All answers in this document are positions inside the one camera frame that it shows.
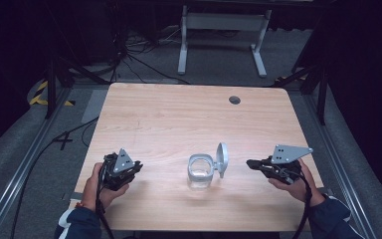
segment wrist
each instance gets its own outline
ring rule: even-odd
[[[325,200],[324,196],[321,194],[320,191],[318,191],[317,188],[312,188],[312,197],[309,201],[309,206],[313,207],[320,203],[322,203]]]
[[[77,202],[76,208],[85,207],[92,212],[96,212],[96,205],[94,203],[88,203],[88,202]]]
[[[107,209],[113,202],[113,198],[109,196],[107,191],[105,191],[100,195],[100,202],[103,209]]]

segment wooden table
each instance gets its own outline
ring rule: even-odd
[[[241,102],[233,105],[230,96]],[[216,157],[225,142],[229,166],[209,189],[187,185],[194,153]],[[264,159],[276,144],[307,146],[283,89],[112,84],[75,192],[96,162],[123,147],[143,167],[125,195],[106,210],[113,230],[294,231],[303,203],[275,189],[247,159]],[[318,187],[311,154],[303,158]]]

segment table grommet hole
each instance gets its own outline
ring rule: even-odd
[[[229,102],[233,105],[237,105],[241,102],[241,99],[237,96],[231,96],[229,97]]]

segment white lid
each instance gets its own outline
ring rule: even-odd
[[[218,145],[216,160],[216,169],[219,171],[220,177],[223,178],[229,162],[228,148],[224,142],[220,142]]]

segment equipment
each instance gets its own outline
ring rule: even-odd
[[[106,166],[104,170],[103,187],[118,191],[123,185],[135,178],[135,173],[141,170],[140,161],[133,162],[125,149],[121,148],[119,155],[113,152],[104,157]]]
[[[261,171],[267,178],[274,178],[290,185],[300,178],[298,159],[312,152],[313,149],[310,147],[278,144],[273,155],[262,160],[249,159],[247,166],[250,169]]]
[[[283,183],[286,183],[287,185],[293,184],[298,179],[303,180],[305,183],[305,205],[303,214],[292,239],[299,237],[303,225],[305,225],[306,218],[308,217],[309,201],[312,196],[311,188],[309,187],[309,184],[301,171],[301,166],[298,159],[312,152],[313,149],[310,147],[278,144],[275,147],[274,154],[269,156],[267,159],[247,160],[247,166],[250,169],[261,171],[267,178],[275,178]]]
[[[114,236],[104,217],[105,211],[100,201],[100,193],[104,188],[118,191],[123,185],[131,182],[135,178],[135,173],[141,170],[142,164],[140,163],[140,161],[134,162],[123,148],[120,149],[119,155],[113,152],[104,157],[103,166],[98,174],[95,213],[103,223],[110,239],[114,239]]]

